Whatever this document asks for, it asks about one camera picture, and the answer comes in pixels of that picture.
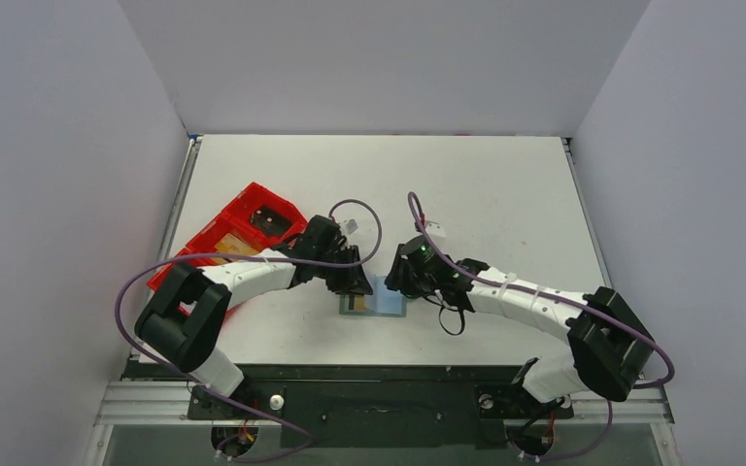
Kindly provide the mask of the green card holder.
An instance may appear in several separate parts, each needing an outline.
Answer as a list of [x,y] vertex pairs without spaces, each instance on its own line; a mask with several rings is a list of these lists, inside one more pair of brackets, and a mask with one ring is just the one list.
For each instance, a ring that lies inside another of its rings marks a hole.
[[370,279],[373,288],[371,294],[375,299],[375,310],[372,313],[365,314],[344,314],[341,313],[343,296],[340,296],[339,314],[343,316],[381,316],[381,317],[406,317],[407,300],[396,291],[388,289],[385,285],[385,278],[373,276]]

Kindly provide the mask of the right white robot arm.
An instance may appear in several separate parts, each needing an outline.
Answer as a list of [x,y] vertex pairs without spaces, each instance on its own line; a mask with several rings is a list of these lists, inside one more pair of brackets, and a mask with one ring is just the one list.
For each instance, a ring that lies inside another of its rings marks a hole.
[[505,317],[565,343],[567,354],[535,356],[513,380],[509,401],[523,415],[582,391],[624,402],[654,351],[645,327],[611,288],[557,291],[486,262],[452,261],[422,236],[399,245],[385,284],[410,299],[437,297],[460,314]]

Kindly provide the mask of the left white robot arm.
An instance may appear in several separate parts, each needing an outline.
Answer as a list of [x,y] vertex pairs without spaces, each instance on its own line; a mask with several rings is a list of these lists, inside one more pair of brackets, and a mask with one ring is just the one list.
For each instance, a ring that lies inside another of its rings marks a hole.
[[265,249],[250,260],[194,267],[173,265],[140,314],[135,335],[179,371],[212,389],[225,416],[251,404],[244,373],[217,347],[228,310],[272,291],[314,278],[339,295],[370,295],[373,288],[338,223],[314,216],[292,242]]

